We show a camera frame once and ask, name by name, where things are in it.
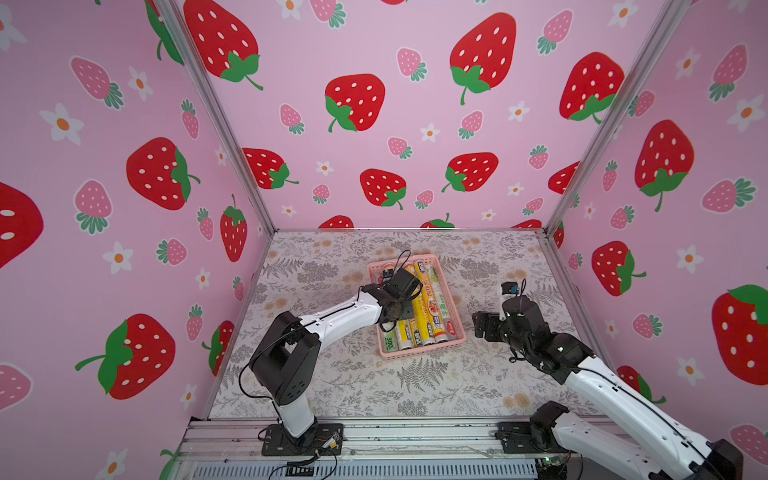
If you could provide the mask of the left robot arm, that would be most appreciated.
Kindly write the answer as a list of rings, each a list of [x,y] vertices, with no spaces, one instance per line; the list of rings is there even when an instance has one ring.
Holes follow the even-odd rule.
[[[382,284],[358,288],[350,299],[320,312],[280,313],[256,347],[246,369],[269,393],[279,424],[295,444],[316,436],[318,421],[306,397],[320,354],[362,328],[394,327],[421,293],[423,283],[405,268]]]

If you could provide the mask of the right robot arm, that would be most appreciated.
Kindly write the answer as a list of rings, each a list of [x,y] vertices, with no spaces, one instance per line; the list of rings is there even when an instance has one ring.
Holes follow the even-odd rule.
[[[740,479],[741,451],[726,439],[709,440],[632,389],[585,343],[554,332],[539,306],[508,295],[499,312],[476,312],[474,334],[509,346],[526,362],[586,398],[626,434],[603,430],[568,407],[548,401],[524,427],[501,426],[495,436],[511,453],[573,452],[624,479]]]

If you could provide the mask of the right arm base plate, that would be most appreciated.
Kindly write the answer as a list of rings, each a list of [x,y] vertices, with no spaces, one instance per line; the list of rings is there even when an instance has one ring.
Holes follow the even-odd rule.
[[[494,437],[505,454],[566,454],[551,428],[530,422],[499,422]]]

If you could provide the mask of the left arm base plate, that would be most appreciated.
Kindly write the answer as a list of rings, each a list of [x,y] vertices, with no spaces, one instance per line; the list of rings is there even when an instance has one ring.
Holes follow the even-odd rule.
[[[339,455],[344,437],[342,423],[317,423],[298,438],[292,437],[282,424],[269,425],[262,440],[264,457]]]

